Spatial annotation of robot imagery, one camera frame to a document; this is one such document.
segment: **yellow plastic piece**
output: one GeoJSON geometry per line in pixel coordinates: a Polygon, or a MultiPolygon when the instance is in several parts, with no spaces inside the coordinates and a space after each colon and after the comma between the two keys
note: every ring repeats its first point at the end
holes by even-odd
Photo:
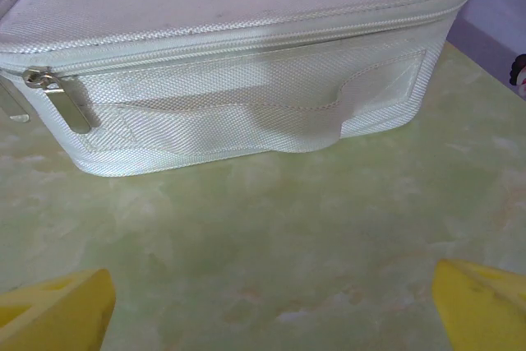
{"type": "Polygon", "coordinates": [[[526,276],[443,260],[433,298],[454,351],[526,350],[526,276]]]}
{"type": "Polygon", "coordinates": [[[0,295],[0,351],[99,350],[115,306],[107,270],[0,295]]]}

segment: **metal zipper pull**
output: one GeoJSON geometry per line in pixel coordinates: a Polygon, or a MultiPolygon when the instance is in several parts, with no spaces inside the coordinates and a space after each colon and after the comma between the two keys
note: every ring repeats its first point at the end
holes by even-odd
{"type": "Polygon", "coordinates": [[[22,78],[30,88],[44,90],[72,131],[84,135],[91,130],[88,120],[64,90],[61,81],[47,67],[30,67],[22,78]]]}
{"type": "Polygon", "coordinates": [[[13,97],[11,91],[7,88],[8,86],[13,86],[13,83],[7,78],[0,76],[0,107],[11,120],[16,122],[28,122],[30,120],[30,115],[13,97]]]}

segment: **green marble surface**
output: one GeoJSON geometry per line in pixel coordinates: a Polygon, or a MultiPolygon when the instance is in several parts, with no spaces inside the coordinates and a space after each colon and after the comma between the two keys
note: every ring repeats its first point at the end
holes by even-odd
{"type": "Polygon", "coordinates": [[[450,350],[436,261],[526,273],[526,103],[451,46],[413,122],[312,154],[97,178],[0,126],[0,291],[109,268],[104,350],[450,350]]]}

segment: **white zippered case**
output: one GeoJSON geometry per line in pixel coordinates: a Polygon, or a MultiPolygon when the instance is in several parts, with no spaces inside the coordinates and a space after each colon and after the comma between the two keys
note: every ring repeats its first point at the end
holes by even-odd
{"type": "Polygon", "coordinates": [[[308,152],[417,113],[468,0],[4,0],[18,90],[82,170],[308,152]]]}

